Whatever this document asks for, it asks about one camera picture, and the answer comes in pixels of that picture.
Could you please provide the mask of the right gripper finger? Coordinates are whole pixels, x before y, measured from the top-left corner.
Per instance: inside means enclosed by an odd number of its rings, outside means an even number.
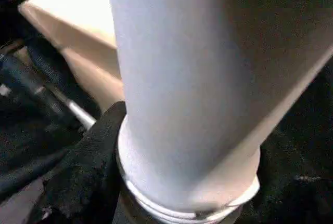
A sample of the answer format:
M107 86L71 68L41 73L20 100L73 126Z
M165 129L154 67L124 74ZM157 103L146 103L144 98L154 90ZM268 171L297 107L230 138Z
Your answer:
M120 192L116 162L126 115L114 103L53 169L28 223L112 223Z

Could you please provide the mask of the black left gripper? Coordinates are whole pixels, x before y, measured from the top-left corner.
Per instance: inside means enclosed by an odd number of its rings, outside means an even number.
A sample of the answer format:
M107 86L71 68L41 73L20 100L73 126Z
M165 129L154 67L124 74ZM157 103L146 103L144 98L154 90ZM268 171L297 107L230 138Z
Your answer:
M38 108L58 122L71 125L79 122L90 129L96 119L83 109L97 105L76 80L61 53L18 12L27 0L1 0L1 25L14 31L23 41L35 67L25 65L11 54L1 55L1 72L11 89L23 91Z

